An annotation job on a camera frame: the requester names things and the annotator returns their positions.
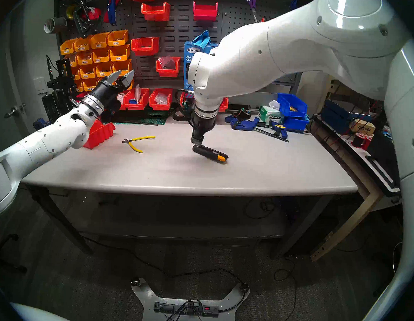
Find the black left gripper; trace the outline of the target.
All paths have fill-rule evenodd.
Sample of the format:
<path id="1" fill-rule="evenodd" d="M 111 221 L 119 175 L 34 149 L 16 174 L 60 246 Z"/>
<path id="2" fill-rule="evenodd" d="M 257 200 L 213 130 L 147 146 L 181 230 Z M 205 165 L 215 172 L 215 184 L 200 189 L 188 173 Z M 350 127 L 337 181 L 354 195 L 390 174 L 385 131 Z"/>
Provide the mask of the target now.
<path id="1" fill-rule="evenodd" d="M 90 95 L 95 97 L 104 109 L 111 112 L 120 110 L 121 102 L 117 100 L 117 96 L 127 90 L 134 79 L 134 70 L 131 70 L 121 78 L 121 82 L 117 82 L 121 72 L 121 70 L 115 71 L 106 78 L 100 79 L 97 86 L 90 92 Z"/>

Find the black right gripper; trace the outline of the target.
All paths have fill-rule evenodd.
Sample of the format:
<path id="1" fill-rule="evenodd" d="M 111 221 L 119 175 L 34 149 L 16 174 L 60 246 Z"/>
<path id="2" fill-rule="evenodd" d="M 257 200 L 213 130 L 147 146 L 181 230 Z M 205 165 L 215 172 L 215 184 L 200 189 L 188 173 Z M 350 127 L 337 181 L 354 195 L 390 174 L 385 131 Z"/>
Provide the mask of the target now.
<path id="1" fill-rule="evenodd" d="M 190 122 L 193 128 L 191 142 L 193 145 L 200 147 L 202 146 L 205 133 L 213 129 L 214 118 L 191 117 Z"/>

